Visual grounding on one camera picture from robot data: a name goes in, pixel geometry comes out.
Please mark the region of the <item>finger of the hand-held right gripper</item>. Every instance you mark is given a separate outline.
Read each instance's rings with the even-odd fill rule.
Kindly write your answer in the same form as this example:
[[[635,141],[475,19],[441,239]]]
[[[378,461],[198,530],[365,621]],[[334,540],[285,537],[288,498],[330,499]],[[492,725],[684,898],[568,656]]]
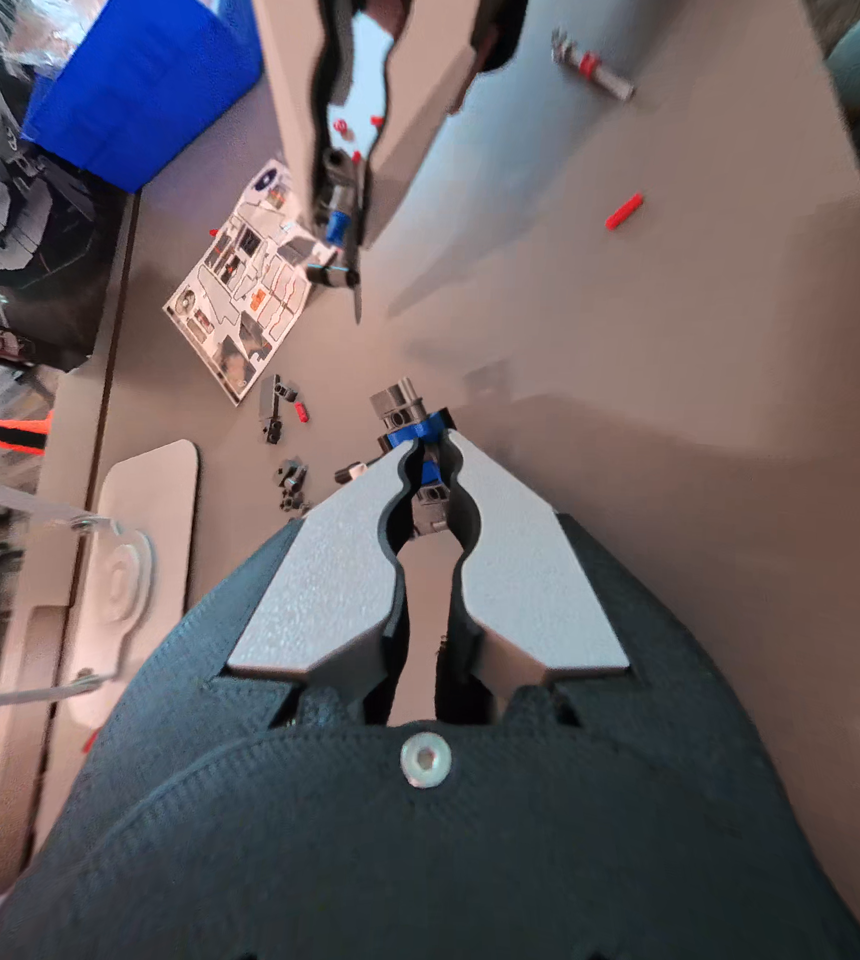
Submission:
[[[365,162],[362,246],[371,249],[406,197],[476,60],[472,1],[364,2],[393,39],[383,123]]]
[[[329,107],[352,80],[350,1],[255,1],[253,11],[292,187],[307,227],[325,227],[335,189]]]

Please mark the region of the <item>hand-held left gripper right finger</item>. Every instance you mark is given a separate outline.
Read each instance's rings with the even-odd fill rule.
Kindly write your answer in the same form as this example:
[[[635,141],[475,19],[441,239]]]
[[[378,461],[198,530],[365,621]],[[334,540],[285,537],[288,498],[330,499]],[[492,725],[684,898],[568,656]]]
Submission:
[[[436,717],[486,724],[522,688],[619,675],[630,660],[554,507],[457,430],[439,444],[461,548],[436,661]]]

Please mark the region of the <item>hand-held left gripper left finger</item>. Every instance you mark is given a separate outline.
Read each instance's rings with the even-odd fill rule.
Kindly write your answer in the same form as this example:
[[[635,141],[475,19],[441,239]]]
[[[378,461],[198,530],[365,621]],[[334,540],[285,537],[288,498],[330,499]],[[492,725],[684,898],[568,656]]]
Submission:
[[[409,652],[404,571],[419,442],[406,440],[296,524],[230,654],[229,674],[336,690],[386,724]]]

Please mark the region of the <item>blue grey lego assembly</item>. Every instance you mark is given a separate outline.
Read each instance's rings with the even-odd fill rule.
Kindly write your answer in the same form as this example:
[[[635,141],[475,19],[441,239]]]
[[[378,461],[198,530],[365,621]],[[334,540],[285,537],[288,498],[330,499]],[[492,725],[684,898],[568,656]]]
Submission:
[[[454,427],[447,409],[429,412],[410,378],[404,377],[370,398],[383,426],[380,455],[352,462],[335,472],[344,486],[377,469],[398,474],[390,495],[387,537],[395,551],[408,542],[442,532],[448,527],[449,482],[442,466],[441,442]]]

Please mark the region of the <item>white lego axle red bush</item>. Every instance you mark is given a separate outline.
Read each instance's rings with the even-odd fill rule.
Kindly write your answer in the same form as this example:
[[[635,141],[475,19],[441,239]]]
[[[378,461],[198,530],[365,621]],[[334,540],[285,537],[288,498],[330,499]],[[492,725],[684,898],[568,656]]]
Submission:
[[[626,103],[634,96],[636,87],[630,80],[611,69],[596,52],[581,48],[565,30],[552,32],[551,52],[555,64],[604,90],[615,100]]]

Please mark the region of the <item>lego sticker sheet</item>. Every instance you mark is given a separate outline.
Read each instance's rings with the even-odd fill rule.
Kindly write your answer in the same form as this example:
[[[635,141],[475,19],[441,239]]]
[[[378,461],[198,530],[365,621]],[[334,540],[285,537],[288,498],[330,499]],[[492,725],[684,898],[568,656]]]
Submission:
[[[328,253],[300,213],[289,169],[272,158],[163,306],[236,406],[303,312],[312,293],[306,266]]]

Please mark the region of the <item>dark lego set box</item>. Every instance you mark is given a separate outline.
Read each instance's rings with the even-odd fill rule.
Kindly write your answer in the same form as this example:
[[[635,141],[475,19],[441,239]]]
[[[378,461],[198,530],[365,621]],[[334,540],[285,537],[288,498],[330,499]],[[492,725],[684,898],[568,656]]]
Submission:
[[[0,354],[62,373],[92,356],[124,193],[24,136],[34,71],[4,55],[0,20]]]

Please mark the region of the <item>blue plastic box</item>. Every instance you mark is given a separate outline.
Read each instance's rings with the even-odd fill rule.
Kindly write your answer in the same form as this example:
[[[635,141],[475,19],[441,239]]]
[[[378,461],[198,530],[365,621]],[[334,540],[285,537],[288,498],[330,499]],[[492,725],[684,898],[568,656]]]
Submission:
[[[250,1],[110,1],[59,74],[36,80],[22,135],[135,193],[262,72]]]

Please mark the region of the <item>silver monitor stand base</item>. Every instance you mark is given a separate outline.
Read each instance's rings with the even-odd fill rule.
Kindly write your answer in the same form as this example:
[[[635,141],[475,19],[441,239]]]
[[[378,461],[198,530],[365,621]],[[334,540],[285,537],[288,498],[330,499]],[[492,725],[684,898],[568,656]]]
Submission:
[[[183,618],[199,456],[180,439],[118,462],[88,534],[67,671],[101,680],[67,702],[81,727],[103,726],[128,684]]]

